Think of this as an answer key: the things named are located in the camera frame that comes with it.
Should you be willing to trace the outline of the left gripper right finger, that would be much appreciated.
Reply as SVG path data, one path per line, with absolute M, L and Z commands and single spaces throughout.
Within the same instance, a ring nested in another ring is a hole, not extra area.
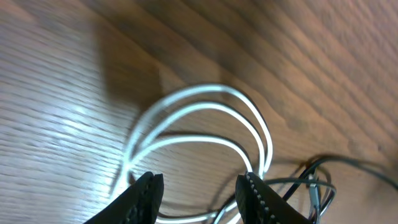
M 244 224 L 312 224 L 252 172 L 237 176 L 235 199 Z

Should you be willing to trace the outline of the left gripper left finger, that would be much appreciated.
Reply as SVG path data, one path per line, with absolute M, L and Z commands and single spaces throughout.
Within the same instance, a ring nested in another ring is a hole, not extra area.
M 144 173 L 85 224 L 154 224 L 164 194 L 164 176 Z

